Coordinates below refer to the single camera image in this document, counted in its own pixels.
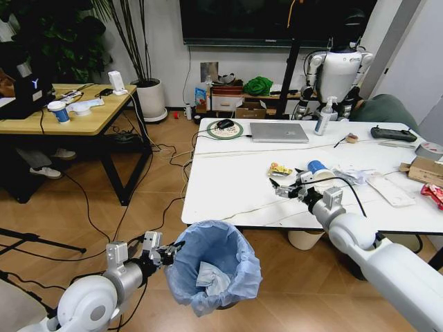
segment black tv screen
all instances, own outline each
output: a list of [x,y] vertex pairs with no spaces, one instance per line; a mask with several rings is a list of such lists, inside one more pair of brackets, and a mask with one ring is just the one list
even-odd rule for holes
[[[377,0],[305,0],[302,46],[322,47],[343,13],[361,9],[367,24]],[[183,42],[188,45],[291,45],[292,0],[180,0]]]

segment green cloth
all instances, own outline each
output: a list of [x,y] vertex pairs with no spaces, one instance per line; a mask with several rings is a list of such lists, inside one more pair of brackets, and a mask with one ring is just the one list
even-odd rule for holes
[[418,133],[418,125],[401,101],[393,95],[376,95],[366,100],[349,119],[358,122],[400,122]]
[[250,95],[269,95],[272,83],[271,80],[258,76],[246,83],[243,87],[243,91]]

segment shoe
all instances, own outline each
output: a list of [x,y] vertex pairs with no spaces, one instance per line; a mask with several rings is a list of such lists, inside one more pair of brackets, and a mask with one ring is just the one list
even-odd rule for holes
[[42,167],[41,169],[30,168],[29,172],[32,175],[43,175],[51,180],[57,180],[62,177],[62,173],[49,167]]
[[51,157],[59,158],[59,159],[63,159],[63,160],[71,160],[71,159],[75,159],[77,157],[77,154],[74,151],[65,150],[65,149],[62,149],[61,147],[59,147],[57,149],[57,151]]

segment computer mouse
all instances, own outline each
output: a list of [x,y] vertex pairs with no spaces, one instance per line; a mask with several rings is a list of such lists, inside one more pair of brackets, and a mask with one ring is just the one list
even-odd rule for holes
[[229,119],[224,119],[222,121],[217,122],[217,128],[219,128],[219,129],[229,128],[229,127],[232,127],[233,125],[234,125],[234,122]]

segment drawer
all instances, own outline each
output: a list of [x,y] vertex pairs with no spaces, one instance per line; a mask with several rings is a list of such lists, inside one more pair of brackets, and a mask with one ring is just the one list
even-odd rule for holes
[[[206,109],[210,110],[210,98],[206,98]],[[243,97],[217,97],[213,96],[213,111],[227,111],[234,112],[237,105],[243,103]]]

